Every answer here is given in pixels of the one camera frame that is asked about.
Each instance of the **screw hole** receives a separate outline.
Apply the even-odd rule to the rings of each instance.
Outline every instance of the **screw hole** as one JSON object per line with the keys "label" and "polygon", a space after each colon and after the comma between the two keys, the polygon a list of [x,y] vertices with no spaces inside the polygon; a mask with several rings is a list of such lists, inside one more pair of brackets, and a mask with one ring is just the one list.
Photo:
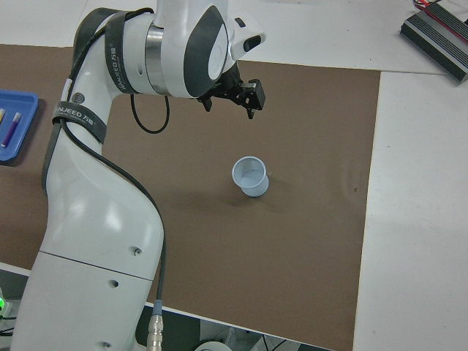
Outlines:
{"label": "screw hole", "polygon": [[113,287],[113,288],[116,288],[116,287],[118,287],[118,282],[116,280],[110,280],[109,281],[109,286]]}

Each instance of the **black power supply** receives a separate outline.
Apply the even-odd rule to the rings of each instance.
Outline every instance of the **black power supply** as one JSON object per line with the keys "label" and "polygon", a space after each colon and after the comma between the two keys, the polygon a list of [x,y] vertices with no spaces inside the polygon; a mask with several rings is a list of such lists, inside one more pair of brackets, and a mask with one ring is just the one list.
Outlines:
{"label": "black power supply", "polygon": [[405,20],[400,33],[459,82],[468,78],[468,26],[438,3]]}

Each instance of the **white round object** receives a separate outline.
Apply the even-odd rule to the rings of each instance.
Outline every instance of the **white round object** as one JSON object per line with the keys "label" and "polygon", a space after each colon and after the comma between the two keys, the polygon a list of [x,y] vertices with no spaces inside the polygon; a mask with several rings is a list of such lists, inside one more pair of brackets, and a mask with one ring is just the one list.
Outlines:
{"label": "white round object", "polygon": [[250,197],[265,194],[269,185],[265,164],[254,156],[242,157],[235,163],[233,180]]}
{"label": "white round object", "polygon": [[227,345],[221,342],[209,341],[201,344],[195,351],[232,351]]}

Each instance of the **black strap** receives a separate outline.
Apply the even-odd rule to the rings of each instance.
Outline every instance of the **black strap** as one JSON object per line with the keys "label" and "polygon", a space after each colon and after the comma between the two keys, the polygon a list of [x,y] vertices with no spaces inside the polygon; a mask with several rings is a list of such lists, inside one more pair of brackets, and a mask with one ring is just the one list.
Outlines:
{"label": "black strap", "polygon": [[107,127],[102,119],[87,107],[75,102],[60,101],[53,111],[52,122],[57,123],[62,118],[86,128],[97,141],[104,144]]}
{"label": "black strap", "polygon": [[73,52],[73,64],[75,65],[80,52],[84,49],[88,41],[93,37],[96,30],[99,28],[99,25],[110,15],[118,12],[118,10],[106,9],[100,7],[91,11],[85,19],[81,22],[80,26],[75,35],[75,42],[73,47],[75,48]]}
{"label": "black strap", "polygon": [[124,67],[124,27],[128,12],[117,12],[105,27],[105,62],[117,88],[125,94],[138,94],[130,85]]}

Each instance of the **marker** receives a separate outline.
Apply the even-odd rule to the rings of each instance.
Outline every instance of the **marker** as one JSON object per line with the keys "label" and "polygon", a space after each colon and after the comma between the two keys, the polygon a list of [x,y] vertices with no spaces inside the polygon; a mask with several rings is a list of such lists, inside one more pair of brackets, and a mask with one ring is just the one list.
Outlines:
{"label": "marker", "polygon": [[3,143],[1,143],[2,148],[6,148],[8,146],[8,143],[10,142],[13,133],[16,130],[16,127],[18,126],[18,122],[20,121],[21,118],[21,113],[17,112],[15,114],[15,117],[13,117],[13,122],[12,125],[10,126],[10,129],[8,129],[7,136],[5,136]]}

